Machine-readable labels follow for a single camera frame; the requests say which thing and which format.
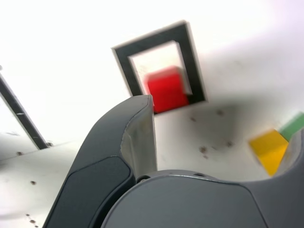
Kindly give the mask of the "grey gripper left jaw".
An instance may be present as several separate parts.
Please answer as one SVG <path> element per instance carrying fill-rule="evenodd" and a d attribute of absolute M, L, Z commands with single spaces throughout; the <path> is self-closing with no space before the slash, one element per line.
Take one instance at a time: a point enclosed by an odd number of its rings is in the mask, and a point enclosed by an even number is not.
<path fill-rule="evenodd" d="M 98 228 L 136 180 L 157 170 L 153 102 L 133 96 L 104 114 L 81 145 L 44 223 Z"/>

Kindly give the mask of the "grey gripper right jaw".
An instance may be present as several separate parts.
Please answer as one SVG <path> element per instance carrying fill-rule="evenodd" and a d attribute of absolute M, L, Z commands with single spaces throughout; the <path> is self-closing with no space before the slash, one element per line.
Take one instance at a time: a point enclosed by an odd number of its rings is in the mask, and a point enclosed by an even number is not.
<path fill-rule="evenodd" d="M 104 228 L 301 228 L 304 132 L 293 135 L 279 173 L 231 182 L 163 175 L 137 184 L 111 208 Z"/>

